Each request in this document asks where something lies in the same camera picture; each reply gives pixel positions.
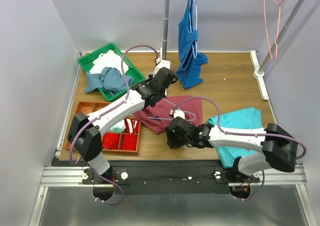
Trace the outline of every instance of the green tray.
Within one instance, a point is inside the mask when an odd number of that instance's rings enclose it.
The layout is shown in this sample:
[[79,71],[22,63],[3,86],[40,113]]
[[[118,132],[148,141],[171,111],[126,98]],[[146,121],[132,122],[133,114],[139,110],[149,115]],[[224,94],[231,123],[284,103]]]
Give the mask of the green tray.
[[[101,53],[107,53],[108,50],[113,50],[117,55],[122,57],[122,52],[116,47],[115,44],[110,43],[108,45],[105,45],[104,47],[101,47],[98,50],[95,50],[94,52],[80,58],[78,60],[80,66],[84,69],[85,72],[90,71],[93,67],[93,61],[99,57]],[[138,82],[142,82],[145,80],[144,75],[138,69],[129,61],[127,58],[124,59],[125,63],[128,65],[129,70],[125,73],[125,75],[132,76],[134,78],[133,84],[130,86],[130,89],[133,87],[134,84]],[[126,93],[126,89],[119,92],[117,95],[111,96],[108,92],[103,91],[101,88],[99,88],[99,91],[104,96],[104,98],[107,101],[115,101],[118,100],[121,96],[123,96]]]

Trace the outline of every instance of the garment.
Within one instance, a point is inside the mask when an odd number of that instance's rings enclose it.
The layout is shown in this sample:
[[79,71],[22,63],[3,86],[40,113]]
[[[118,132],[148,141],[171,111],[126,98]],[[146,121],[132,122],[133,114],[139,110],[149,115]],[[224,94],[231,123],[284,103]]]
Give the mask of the garment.
[[119,147],[120,134],[105,133],[102,139],[102,148],[117,150]]
[[[208,120],[209,124],[217,125],[218,117]],[[221,115],[220,125],[222,127],[234,129],[257,129],[262,127],[261,111],[251,108],[233,111]],[[239,156],[249,156],[255,153],[252,150],[239,149],[233,147],[218,147],[216,149],[224,168],[231,168],[235,158]]]
[[[127,88],[124,76],[115,68],[105,67],[101,74],[90,74],[90,72],[87,72],[85,75],[88,79],[84,90],[85,94],[101,88],[103,91],[110,93],[111,96],[114,96]],[[134,78],[132,76],[126,75],[126,78],[129,85],[133,84]]]
[[[121,57],[113,50],[109,50],[106,54],[100,54],[97,59],[93,61],[93,67],[90,69],[91,74],[100,74],[105,67],[115,68],[121,72]],[[123,69],[126,73],[129,70],[128,65],[124,62]]]
[[[177,105],[185,99],[190,98],[191,96],[181,95],[181,96],[171,96],[166,99],[171,103]],[[157,117],[157,118],[170,118],[169,112],[174,108],[170,103],[161,100],[158,102],[155,107],[148,106],[147,108],[134,113],[133,115],[152,129],[156,134],[159,134],[165,131],[165,127],[169,126],[171,120],[158,120],[158,119],[149,119],[148,117]],[[192,99],[186,101],[180,106],[184,111],[189,111],[195,114],[195,120],[189,121],[190,123],[198,126],[202,123],[202,102],[201,99]],[[194,116],[186,113],[185,119],[193,119]]]
[[139,131],[139,123],[138,120],[134,119],[125,119],[125,128],[128,134],[137,134]]
[[125,129],[126,129],[125,120],[120,120],[118,123],[116,123],[109,129],[109,132],[121,133]]
[[121,149],[122,150],[136,150],[138,135],[127,134],[123,135]]
[[199,78],[201,65],[208,63],[208,58],[203,53],[197,53],[198,30],[193,27],[193,3],[187,1],[185,14],[179,23],[178,49],[180,66],[176,74],[185,89],[202,83]]

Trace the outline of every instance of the red fabric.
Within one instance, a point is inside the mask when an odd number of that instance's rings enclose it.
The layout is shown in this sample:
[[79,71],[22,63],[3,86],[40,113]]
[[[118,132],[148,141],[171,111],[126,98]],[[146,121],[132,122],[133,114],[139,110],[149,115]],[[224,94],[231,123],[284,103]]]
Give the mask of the red fabric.
[[[191,96],[181,95],[181,96],[172,96],[167,97],[166,100],[177,105],[185,99],[190,98]],[[165,127],[169,126],[171,120],[156,120],[149,119],[148,117],[158,117],[158,118],[169,118],[170,110],[174,108],[170,103],[161,100],[158,102],[155,107],[148,106],[147,108],[134,113],[133,115],[143,122],[146,126],[152,129],[156,134],[159,134],[165,131]],[[183,103],[180,108],[183,111],[189,111],[195,114],[196,118],[194,121],[189,121],[190,123],[198,126],[202,123],[202,102],[201,99],[192,99]],[[194,116],[188,113],[185,114],[185,119],[193,119]]]
[[136,150],[137,147],[137,135],[127,134],[122,138],[122,150]]
[[125,124],[126,131],[129,134],[137,134],[138,133],[138,130],[139,130],[138,120],[125,119],[124,124]]
[[102,148],[109,150],[117,150],[119,146],[120,134],[106,133],[103,136]]
[[138,120],[134,120],[134,123],[133,125],[135,125],[135,128],[134,128],[134,133],[138,133],[139,131],[139,121]]

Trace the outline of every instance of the white cloth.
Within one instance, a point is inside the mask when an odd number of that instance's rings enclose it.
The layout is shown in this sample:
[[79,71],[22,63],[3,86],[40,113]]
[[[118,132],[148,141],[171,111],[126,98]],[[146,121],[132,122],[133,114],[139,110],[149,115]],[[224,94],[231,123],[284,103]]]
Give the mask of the white cloth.
[[118,123],[116,123],[109,129],[109,132],[121,133],[125,129],[126,129],[125,120],[120,120]]
[[[93,67],[89,71],[91,74],[100,74],[105,67],[116,68],[121,71],[121,57],[115,54],[113,50],[109,50],[106,54],[100,54],[100,56],[93,61]],[[124,62],[123,69],[126,73],[129,70],[128,65]]]

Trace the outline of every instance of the blue cloth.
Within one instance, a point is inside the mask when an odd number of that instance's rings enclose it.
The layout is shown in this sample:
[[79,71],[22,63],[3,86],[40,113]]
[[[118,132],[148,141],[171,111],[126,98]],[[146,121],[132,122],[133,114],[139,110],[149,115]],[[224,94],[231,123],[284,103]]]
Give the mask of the blue cloth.
[[[126,89],[126,82],[124,76],[116,68],[105,67],[101,74],[90,74],[87,72],[86,78],[88,83],[85,88],[85,94],[92,92],[95,89],[101,88],[108,92],[111,96],[117,95],[119,92]],[[126,75],[126,78],[131,85],[134,81],[132,76]]]
[[[209,124],[217,125],[218,117],[212,117],[208,120]],[[262,127],[261,111],[251,108],[237,110],[220,117],[222,127],[235,129],[258,129]],[[239,156],[249,156],[255,153],[253,150],[238,149],[233,147],[218,147],[216,151],[220,157],[224,168],[231,168],[235,158]]]
[[203,53],[196,51],[196,41],[198,39],[198,30],[193,27],[193,2],[188,0],[186,4],[185,14],[179,23],[179,60],[180,66],[176,74],[185,89],[189,89],[202,83],[204,80],[199,78],[201,73],[201,65],[208,63],[208,58]]

